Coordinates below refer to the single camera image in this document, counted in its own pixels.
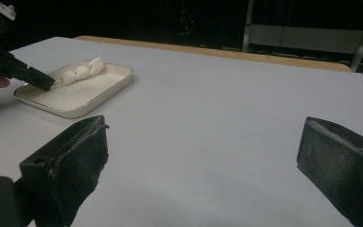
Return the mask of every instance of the white surface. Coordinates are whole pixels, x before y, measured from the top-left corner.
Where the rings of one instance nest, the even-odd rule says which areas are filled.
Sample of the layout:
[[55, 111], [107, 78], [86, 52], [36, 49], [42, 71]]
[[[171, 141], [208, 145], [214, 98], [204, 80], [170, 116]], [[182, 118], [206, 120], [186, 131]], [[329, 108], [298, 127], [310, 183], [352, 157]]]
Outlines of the white surface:
[[[55, 81], [61, 81], [63, 75], [85, 67], [89, 61], [78, 61], [57, 69], [48, 75]], [[44, 92], [32, 85], [16, 89], [14, 95], [25, 104], [66, 118], [83, 116], [115, 95], [131, 82], [132, 70], [122, 65], [106, 63], [99, 72], [87, 79], [72, 84], [54, 84]]]
[[[133, 82], [103, 114], [110, 158], [73, 226], [352, 226], [296, 168], [314, 116], [363, 135], [363, 77], [54, 38], [13, 51], [45, 73], [100, 56]], [[0, 90], [0, 175], [80, 120]]]

